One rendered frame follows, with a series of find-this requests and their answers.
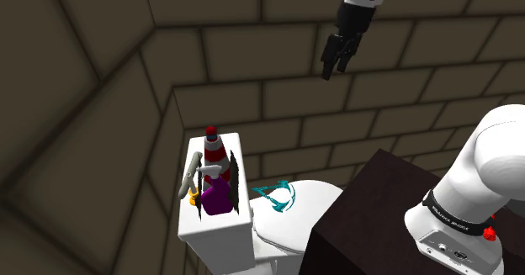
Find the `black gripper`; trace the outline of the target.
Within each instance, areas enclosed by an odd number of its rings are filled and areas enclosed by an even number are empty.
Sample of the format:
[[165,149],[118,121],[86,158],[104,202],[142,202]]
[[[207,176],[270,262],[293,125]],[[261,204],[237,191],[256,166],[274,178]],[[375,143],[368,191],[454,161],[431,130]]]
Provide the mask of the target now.
[[330,34],[321,54],[321,77],[329,81],[334,66],[345,72],[348,62],[357,53],[363,34],[367,32],[376,8],[342,2],[337,10],[337,34]]

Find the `teal glasses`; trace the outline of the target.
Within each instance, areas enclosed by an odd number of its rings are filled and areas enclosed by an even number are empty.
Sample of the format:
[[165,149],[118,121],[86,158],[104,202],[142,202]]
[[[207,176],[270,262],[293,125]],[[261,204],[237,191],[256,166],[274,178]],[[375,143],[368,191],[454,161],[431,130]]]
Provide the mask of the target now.
[[296,189],[290,182],[284,180],[274,185],[254,187],[252,191],[267,199],[273,210],[278,213],[291,209],[296,199]]

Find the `red white striped cone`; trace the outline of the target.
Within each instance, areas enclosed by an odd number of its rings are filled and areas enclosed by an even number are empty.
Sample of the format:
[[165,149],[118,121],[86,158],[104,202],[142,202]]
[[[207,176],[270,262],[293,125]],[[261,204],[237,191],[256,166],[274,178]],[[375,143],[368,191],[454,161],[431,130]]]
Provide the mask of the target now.
[[205,129],[204,164],[206,166],[221,166],[219,175],[227,182],[231,179],[230,160],[217,129],[209,125]]

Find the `black jagged flat piece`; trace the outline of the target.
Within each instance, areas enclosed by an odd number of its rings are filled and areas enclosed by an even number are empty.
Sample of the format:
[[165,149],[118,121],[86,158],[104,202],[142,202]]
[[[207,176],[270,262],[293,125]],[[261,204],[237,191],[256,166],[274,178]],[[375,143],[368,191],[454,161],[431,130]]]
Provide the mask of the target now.
[[200,171],[200,167],[198,167],[197,168],[197,189],[198,189],[198,193],[197,193],[197,196],[195,197],[195,205],[196,205],[196,208],[198,210],[199,220],[202,220],[202,214],[201,214],[201,210],[202,210],[201,196],[202,196],[202,192],[203,192],[202,181],[203,181],[203,175],[202,175],[202,172]]
[[233,209],[239,213],[239,167],[235,158],[235,155],[233,152],[231,152],[230,157],[230,171],[231,171],[231,178],[230,178],[230,192],[229,192],[229,200],[231,201],[233,205]]

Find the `white toilet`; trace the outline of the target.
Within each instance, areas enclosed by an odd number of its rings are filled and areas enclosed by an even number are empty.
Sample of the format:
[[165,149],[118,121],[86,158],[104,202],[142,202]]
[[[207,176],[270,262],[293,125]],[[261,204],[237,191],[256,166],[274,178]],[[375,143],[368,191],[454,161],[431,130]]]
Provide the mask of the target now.
[[[271,203],[249,188],[237,133],[220,135],[230,160],[234,153],[239,167],[239,213],[207,215],[202,205],[199,220],[189,196],[180,199],[178,238],[186,242],[211,275],[299,275],[311,230],[342,190],[316,180],[294,181],[294,205],[286,212],[273,210]],[[195,151],[203,154],[204,138],[188,143],[184,172]],[[203,192],[211,187],[203,175]]]

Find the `purple spray bottle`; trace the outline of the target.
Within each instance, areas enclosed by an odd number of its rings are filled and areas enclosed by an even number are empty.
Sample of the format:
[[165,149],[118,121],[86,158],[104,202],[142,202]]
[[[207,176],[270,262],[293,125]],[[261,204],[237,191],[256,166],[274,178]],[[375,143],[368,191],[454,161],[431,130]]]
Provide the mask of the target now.
[[233,210],[233,203],[228,198],[231,187],[220,175],[221,169],[222,166],[219,165],[198,168],[198,171],[208,175],[211,181],[211,187],[201,195],[201,203],[207,215],[225,214]]

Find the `grey handled tool yellow tip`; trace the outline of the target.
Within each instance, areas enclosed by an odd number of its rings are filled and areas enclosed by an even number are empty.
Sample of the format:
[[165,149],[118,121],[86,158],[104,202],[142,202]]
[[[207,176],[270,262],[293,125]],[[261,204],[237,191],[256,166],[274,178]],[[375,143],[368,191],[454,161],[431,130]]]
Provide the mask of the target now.
[[184,199],[188,195],[189,202],[193,206],[196,205],[196,199],[199,196],[199,189],[194,183],[194,175],[198,171],[202,156],[203,154],[201,152],[194,152],[191,161],[189,162],[188,169],[182,179],[181,187],[178,191],[178,198]]

